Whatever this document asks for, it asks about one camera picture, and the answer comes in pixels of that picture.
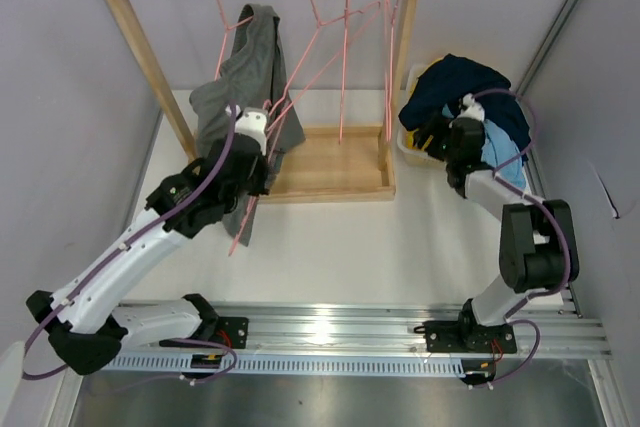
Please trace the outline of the light blue shorts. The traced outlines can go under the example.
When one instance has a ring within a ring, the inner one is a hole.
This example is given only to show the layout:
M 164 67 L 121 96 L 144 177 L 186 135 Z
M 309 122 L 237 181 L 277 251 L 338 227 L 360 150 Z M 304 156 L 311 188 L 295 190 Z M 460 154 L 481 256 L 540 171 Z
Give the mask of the light blue shorts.
M 485 118 L 483 122 L 485 142 L 482 147 L 481 160 L 491 167 L 496 167 L 520 153 L 520 149 L 511 137 L 497 124 Z M 500 176 L 520 190 L 525 190 L 527 180 L 524 174 L 523 158 L 519 157 L 503 167 Z

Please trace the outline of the navy blue shorts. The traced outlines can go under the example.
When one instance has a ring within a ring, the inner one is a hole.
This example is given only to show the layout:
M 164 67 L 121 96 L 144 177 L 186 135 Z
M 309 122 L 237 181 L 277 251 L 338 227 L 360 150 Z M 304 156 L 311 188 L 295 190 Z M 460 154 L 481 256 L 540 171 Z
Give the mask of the navy blue shorts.
M 508 134 L 522 151 L 531 141 L 529 124 L 510 91 L 511 82 L 498 71 L 448 54 L 417 78 L 413 93 L 399 112 L 399 121 L 406 130 L 414 131 L 443 107 L 457 115 L 465 95 L 479 95 L 488 120 Z

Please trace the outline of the pink hanger of yellow shorts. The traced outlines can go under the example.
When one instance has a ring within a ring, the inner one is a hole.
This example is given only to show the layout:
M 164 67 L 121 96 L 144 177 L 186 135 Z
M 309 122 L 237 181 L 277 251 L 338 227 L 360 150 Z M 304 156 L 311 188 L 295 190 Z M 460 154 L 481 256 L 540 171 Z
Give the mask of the pink hanger of yellow shorts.
M 384 107 L 384 124 L 383 139 L 386 142 L 391 140 L 392 136 L 392 87 L 394 81 L 394 49 L 395 49 L 395 24 L 400 0 L 384 0 L 384 38 L 385 47 L 387 48 L 387 61 L 385 65 L 385 107 Z

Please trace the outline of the pink hanger of camouflage shorts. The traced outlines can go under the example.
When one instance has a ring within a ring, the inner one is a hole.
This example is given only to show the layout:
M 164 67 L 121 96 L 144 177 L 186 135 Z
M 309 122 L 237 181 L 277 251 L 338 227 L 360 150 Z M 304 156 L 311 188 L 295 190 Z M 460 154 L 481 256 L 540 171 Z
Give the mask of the pink hanger of camouflage shorts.
M 343 141 L 344 133 L 344 116 L 345 116 L 345 97 L 346 97 L 346 71 L 348 62 L 348 35 L 349 35 L 349 14 L 350 12 L 350 0 L 345 0 L 344 4 L 344 31 L 343 31 L 343 45 L 342 45 L 342 68 L 341 68 L 341 90 L 340 90 L 340 105 L 339 105 L 339 127 L 338 127 L 338 142 L 339 145 Z

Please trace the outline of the grey shorts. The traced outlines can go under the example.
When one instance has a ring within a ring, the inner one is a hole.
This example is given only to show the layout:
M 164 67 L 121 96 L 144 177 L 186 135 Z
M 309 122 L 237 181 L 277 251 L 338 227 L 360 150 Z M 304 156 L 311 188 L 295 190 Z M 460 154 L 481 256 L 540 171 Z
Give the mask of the grey shorts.
M 275 106 L 284 95 L 288 78 L 278 32 L 280 17 L 271 6 L 246 4 L 238 20 L 249 17 L 251 20 L 235 30 L 231 55 L 221 64 L 219 78 L 195 88 L 189 96 L 198 117 L 195 141 L 198 157 L 206 157 L 214 141 L 226 137 L 229 119 L 224 111 L 229 101 L 240 107 L 261 108 L 267 100 Z M 284 156 L 305 140 L 292 107 L 275 142 L 268 187 L 275 182 Z M 246 195 L 241 197 L 238 208 L 222 220 L 232 237 L 240 231 L 248 202 Z

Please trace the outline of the pink hanger of navy shorts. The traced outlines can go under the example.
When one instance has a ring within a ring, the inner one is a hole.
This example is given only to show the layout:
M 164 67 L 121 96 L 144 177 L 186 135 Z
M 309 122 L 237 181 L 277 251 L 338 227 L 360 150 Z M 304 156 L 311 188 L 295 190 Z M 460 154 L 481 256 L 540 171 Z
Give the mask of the pink hanger of navy shorts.
M 249 219 L 257 206 L 259 197 L 269 193 L 268 184 L 273 167 L 272 157 L 284 125 L 284 120 L 292 106 L 293 102 L 291 100 L 285 100 L 284 98 L 278 100 L 275 106 L 272 106 L 270 100 L 266 100 L 263 104 L 262 109 L 265 109 L 269 115 L 266 128 L 267 153 L 263 155 L 260 151 L 260 154 L 254 162 L 254 170 L 258 170 L 258 176 L 256 180 L 253 180 L 251 190 L 247 193 L 248 200 L 245 213 L 229 248 L 229 257 L 233 255 L 236 247 L 240 244 Z

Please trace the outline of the pink hanger of grey shorts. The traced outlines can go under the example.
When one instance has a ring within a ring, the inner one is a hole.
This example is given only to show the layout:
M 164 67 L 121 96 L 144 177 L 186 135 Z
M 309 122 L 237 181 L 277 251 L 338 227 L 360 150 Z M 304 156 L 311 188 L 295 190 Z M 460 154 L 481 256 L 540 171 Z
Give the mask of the pink hanger of grey shorts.
M 225 10 L 224 10 L 224 6 L 223 6 L 222 0 L 215 0 L 215 1 L 216 1 L 219 17 L 220 17 L 220 20 L 222 22 L 222 26 L 224 28 L 224 30 L 223 30 L 223 38 L 222 38 L 222 42 L 221 42 L 221 47 L 220 47 L 218 60 L 217 60 L 217 64 L 216 64 L 215 75 L 214 75 L 214 79 L 218 80 L 220 78 L 220 70 L 221 70 L 224 54 L 225 54 L 225 51 L 226 51 L 226 46 L 227 46 L 227 41 L 228 41 L 229 34 L 232 31 L 234 31 L 235 29 L 237 29 L 238 27 L 247 24 L 249 21 L 252 20 L 253 16 L 249 16 L 247 19 L 239 21 L 239 22 L 237 22 L 235 24 L 229 24 L 228 21 L 227 21 L 227 17 L 226 17 L 226 14 L 225 14 Z

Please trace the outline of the yellow shorts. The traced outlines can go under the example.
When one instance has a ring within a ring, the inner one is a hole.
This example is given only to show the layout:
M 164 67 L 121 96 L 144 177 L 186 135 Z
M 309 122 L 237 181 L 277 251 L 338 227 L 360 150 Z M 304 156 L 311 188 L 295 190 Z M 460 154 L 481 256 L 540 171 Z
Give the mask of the yellow shorts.
M 433 136 L 427 131 L 416 129 L 408 132 L 406 139 L 410 149 L 425 151 L 432 142 Z

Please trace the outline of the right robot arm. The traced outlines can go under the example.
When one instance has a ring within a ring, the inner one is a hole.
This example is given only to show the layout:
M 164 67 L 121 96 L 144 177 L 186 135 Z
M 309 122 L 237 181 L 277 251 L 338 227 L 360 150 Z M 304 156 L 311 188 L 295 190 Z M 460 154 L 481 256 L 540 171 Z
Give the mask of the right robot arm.
M 529 301 L 555 294 L 579 274 L 568 203 L 537 198 L 507 182 L 483 161 L 484 143 L 478 116 L 450 119 L 436 113 L 413 135 L 415 147 L 444 162 L 449 186 L 500 222 L 498 277 L 467 300 L 456 319 L 416 327 L 430 353 L 516 353 L 511 318 Z

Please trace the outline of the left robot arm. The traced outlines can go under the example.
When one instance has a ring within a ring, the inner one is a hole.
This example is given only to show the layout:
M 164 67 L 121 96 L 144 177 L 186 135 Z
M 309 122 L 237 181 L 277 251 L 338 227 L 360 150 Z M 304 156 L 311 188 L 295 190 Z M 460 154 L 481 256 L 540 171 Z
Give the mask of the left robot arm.
M 269 165 L 262 134 L 236 133 L 214 142 L 205 158 L 165 178 L 112 246 L 55 292 L 37 290 L 26 306 L 63 365 L 86 376 L 125 347 L 232 343 L 200 294 L 146 307 L 121 301 L 165 257 L 204 227 L 232 213 L 244 194 L 264 194 Z

